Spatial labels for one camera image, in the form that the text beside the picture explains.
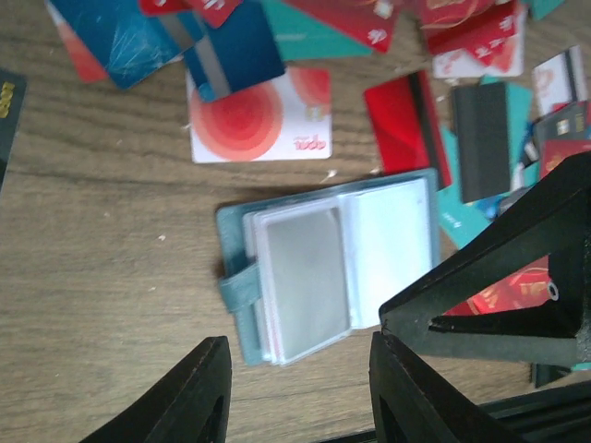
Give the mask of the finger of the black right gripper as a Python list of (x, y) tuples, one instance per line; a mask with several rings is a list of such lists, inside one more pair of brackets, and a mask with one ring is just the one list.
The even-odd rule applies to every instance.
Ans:
[[(497, 314), (448, 310), (547, 257), (557, 300)], [(573, 155), (438, 267), (380, 307), (417, 354), (571, 366), (590, 360), (590, 155)]]

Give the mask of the blue leather card holder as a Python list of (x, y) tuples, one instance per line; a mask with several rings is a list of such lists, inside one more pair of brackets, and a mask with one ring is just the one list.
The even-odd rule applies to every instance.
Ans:
[(440, 261), (438, 178), (423, 169), (218, 209), (218, 287), (248, 365), (289, 365), (380, 322)]

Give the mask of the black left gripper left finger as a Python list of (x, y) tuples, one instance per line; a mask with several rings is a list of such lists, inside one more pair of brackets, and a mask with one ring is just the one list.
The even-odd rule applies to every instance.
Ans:
[(225, 336), (208, 337), (85, 442), (224, 442), (232, 360)]

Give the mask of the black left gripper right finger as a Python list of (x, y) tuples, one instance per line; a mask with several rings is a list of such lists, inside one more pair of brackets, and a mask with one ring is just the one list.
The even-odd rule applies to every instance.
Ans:
[(379, 442), (520, 442), (398, 338), (375, 332), (369, 384)]

